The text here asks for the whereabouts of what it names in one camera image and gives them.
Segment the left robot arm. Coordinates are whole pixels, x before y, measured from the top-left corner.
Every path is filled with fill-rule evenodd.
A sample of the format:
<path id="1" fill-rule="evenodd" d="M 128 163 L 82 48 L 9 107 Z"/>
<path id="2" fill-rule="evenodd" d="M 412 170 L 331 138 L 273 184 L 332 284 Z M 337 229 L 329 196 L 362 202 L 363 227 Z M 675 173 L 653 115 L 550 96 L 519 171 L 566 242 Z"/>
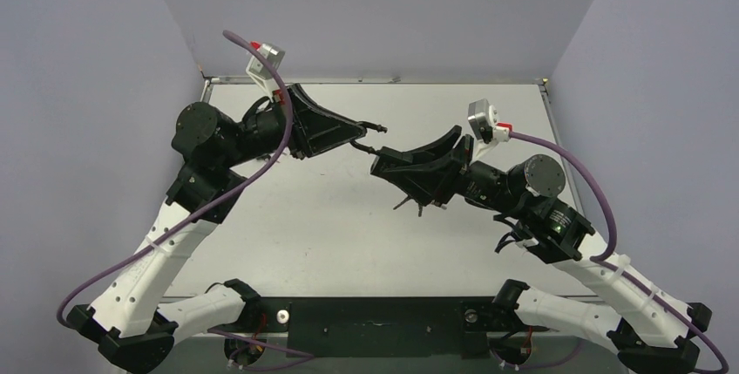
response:
<path id="1" fill-rule="evenodd" d="M 319 106 L 298 84 L 269 91 L 240 120 L 207 102 L 188 105 L 172 141 L 184 164 L 150 232 L 116 267 L 107 290 L 92 303 L 73 307 L 67 323 L 129 373 L 154 370 L 177 343 L 212 328 L 252 329 L 261 298 L 237 279 L 176 303 L 162 302 L 192 253 L 239 199 L 245 178 L 235 168 L 271 153 L 311 158 L 360 139 L 369 129 L 368 122 Z"/>

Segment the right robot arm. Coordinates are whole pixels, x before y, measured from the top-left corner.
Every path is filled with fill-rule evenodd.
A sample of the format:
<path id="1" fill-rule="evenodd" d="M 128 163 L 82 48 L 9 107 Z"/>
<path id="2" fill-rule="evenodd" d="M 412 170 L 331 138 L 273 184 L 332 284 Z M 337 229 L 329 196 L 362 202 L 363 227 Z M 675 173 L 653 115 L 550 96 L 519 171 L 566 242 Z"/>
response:
<path id="1" fill-rule="evenodd" d="M 700 351 L 695 341 L 708 328 L 710 309 L 678 300 L 650 282 L 585 216 L 562 201 L 566 178 L 554 158 L 535 155 L 507 171 L 479 159 L 514 137 L 507 124 L 480 127 L 477 136 L 455 126 L 413 150 L 376 150 L 370 172 L 419 207 L 442 207 L 459 196 L 492 211 L 509 228 L 500 247 L 522 248 L 600 299 L 584 303 L 507 280 L 491 306 L 498 325 L 544 327 L 586 340 L 612 352 L 635 373 L 696 372 Z"/>

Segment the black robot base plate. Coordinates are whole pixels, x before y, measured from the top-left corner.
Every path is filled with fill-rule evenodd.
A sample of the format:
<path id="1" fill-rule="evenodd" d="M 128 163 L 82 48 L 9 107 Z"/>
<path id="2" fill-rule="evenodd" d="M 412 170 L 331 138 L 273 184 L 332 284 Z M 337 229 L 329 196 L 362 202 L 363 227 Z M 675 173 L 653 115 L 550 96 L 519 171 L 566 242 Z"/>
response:
<path id="1" fill-rule="evenodd" d="M 494 337 L 528 328 L 490 296 L 263 297 L 222 330 L 284 334 L 315 357 L 485 358 Z"/>

